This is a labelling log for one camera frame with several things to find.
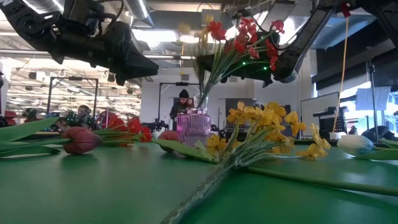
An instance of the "cable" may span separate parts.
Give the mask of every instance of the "cable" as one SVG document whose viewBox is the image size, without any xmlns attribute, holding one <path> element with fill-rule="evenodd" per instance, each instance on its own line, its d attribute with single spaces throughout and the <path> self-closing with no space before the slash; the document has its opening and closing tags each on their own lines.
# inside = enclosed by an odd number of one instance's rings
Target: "cable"
<svg viewBox="0 0 398 224">
<path fill-rule="evenodd" d="M 213 6 L 211 6 L 211 5 L 208 4 L 207 2 L 201 2 L 201 3 L 199 4 L 198 8 L 197 8 L 197 12 L 199 12 L 199 7 L 200 7 L 203 3 L 207 4 L 211 9 L 213 9 Z"/>
<path fill-rule="evenodd" d="M 336 129 L 336 122 L 337 122 L 337 117 L 340 113 L 340 98 L 341 98 L 341 92 L 343 91 L 343 82 L 344 82 L 344 75 L 346 73 L 346 53 L 347 53 L 347 39 L 348 39 L 348 17 L 346 18 L 346 38 L 344 40 L 344 53 L 343 53 L 343 73 L 341 74 L 341 84 L 340 84 L 340 92 L 338 94 L 338 101 L 337 101 L 337 112 L 335 116 L 335 123 L 333 124 L 333 131 L 335 132 Z"/>
<path fill-rule="evenodd" d="M 97 1 L 98 3 L 111 2 L 111 1 L 120 1 L 121 6 L 120 6 L 119 12 L 116 14 L 116 17 L 112 18 L 112 21 L 109 23 L 108 27 L 111 27 L 111 25 L 113 25 L 117 21 L 117 19 L 120 17 L 120 15 L 122 14 L 123 8 L 124 8 L 124 1 L 123 0 L 99 0 L 99 1 Z"/>
</svg>

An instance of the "tulip bud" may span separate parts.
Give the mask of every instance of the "tulip bud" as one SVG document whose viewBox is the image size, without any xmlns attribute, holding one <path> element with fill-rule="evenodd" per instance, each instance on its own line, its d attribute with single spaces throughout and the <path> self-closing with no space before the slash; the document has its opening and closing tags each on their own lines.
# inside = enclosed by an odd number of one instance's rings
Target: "tulip bud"
<svg viewBox="0 0 398 224">
<path fill-rule="evenodd" d="M 374 144 L 372 141 L 364 136 L 358 136 L 354 134 L 342 136 L 337 142 L 337 146 L 353 156 L 360 156 L 374 152 Z"/>
<path fill-rule="evenodd" d="M 67 129 L 62 138 L 70 138 L 72 141 L 65 143 L 63 149 L 69 154 L 83 154 L 99 146 L 102 139 L 92 131 L 82 127 Z"/>
</svg>

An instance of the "ceiling duct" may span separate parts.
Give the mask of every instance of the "ceiling duct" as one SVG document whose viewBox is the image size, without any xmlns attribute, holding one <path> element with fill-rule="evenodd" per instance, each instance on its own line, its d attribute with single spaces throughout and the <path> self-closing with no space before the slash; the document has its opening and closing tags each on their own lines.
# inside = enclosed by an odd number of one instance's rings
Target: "ceiling duct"
<svg viewBox="0 0 398 224">
<path fill-rule="evenodd" d="M 38 13 L 63 12 L 65 5 L 65 0 L 24 0 L 24 2 Z"/>
<path fill-rule="evenodd" d="M 135 19 L 145 24 L 155 27 L 154 22 L 150 18 L 150 10 L 146 0 L 125 0 L 128 8 Z"/>
</svg>

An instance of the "person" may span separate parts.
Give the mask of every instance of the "person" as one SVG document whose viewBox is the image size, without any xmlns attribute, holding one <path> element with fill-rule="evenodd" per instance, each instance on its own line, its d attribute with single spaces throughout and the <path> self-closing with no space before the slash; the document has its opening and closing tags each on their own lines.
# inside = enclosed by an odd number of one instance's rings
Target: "person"
<svg viewBox="0 0 398 224">
<path fill-rule="evenodd" d="M 183 89 L 178 97 L 179 97 L 178 102 L 176 102 L 173 105 L 172 110 L 170 111 L 170 118 L 174 120 L 173 130 L 177 130 L 177 123 L 175 122 L 177 115 L 179 113 L 186 112 L 187 107 L 189 107 L 188 104 L 189 93 L 186 89 Z"/>
<path fill-rule="evenodd" d="M 80 126 L 82 128 L 90 128 L 91 127 L 91 110 L 86 105 L 80 105 L 77 109 L 77 116 L 75 117 L 73 126 Z"/>
</svg>

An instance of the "green table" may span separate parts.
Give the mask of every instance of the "green table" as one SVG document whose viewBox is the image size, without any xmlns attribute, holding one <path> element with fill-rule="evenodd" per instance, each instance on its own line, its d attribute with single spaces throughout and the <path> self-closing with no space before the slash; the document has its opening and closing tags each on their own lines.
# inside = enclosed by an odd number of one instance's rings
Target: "green table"
<svg viewBox="0 0 398 224">
<path fill-rule="evenodd" d="M 398 163 L 357 161 L 333 147 L 318 161 L 268 169 L 398 187 Z M 83 156 L 0 159 L 6 223 L 159 223 L 214 169 L 153 143 L 100 147 Z M 397 223 L 398 198 L 329 189 L 247 172 L 227 177 L 183 223 Z"/>
</svg>

